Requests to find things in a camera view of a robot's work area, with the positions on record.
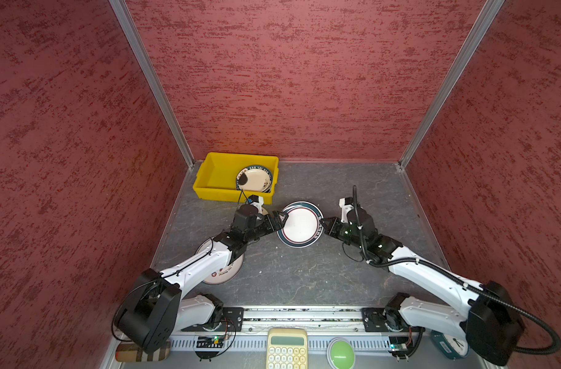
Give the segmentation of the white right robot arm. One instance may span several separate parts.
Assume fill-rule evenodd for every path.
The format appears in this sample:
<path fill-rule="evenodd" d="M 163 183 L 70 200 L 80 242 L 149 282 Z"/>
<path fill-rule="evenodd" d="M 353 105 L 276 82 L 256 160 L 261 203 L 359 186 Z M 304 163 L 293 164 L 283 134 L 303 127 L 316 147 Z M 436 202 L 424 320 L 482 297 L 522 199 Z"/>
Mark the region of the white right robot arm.
<path fill-rule="evenodd" d="M 440 299 L 439 304 L 398 293 L 383 309 L 391 331 L 423 327 L 465 341 L 491 364 L 505 366 L 524 332 L 520 315 L 509 308 L 507 291 L 483 285 L 427 261 L 401 242 L 380 234 L 360 207 L 343 206 L 342 218 L 321 221 L 326 235 L 360 249 L 363 261 L 406 278 Z"/>

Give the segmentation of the white plate green red rim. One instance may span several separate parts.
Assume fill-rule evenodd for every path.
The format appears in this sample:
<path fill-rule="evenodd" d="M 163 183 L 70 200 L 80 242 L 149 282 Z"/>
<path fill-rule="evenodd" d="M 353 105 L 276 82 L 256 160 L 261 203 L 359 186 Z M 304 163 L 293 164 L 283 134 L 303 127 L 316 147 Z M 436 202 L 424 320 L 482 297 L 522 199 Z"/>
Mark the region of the white plate green red rim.
<path fill-rule="evenodd" d="M 288 219 L 277 235 L 285 245 L 291 248 L 306 248 L 321 237 L 323 213 L 315 204 L 295 201 L 287 205 L 283 212 L 288 214 Z"/>

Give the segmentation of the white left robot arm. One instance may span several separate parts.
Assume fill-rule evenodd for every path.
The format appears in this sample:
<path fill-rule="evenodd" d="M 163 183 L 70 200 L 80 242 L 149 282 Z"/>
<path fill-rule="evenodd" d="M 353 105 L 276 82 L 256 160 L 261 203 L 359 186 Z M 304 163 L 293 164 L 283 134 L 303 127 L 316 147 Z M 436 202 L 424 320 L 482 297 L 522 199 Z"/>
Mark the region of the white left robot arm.
<path fill-rule="evenodd" d="M 187 298 L 188 292 L 243 256 L 247 246 L 282 230 L 287 212 L 263 214 L 254 204 L 243 204 L 231 227 L 209 238 L 207 248 L 182 263 L 157 272 L 149 268 L 135 281 L 111 322 L 146 354 L 161 348 L 176 331 L 218 321 L 220 300 L 210 295 Z"/>

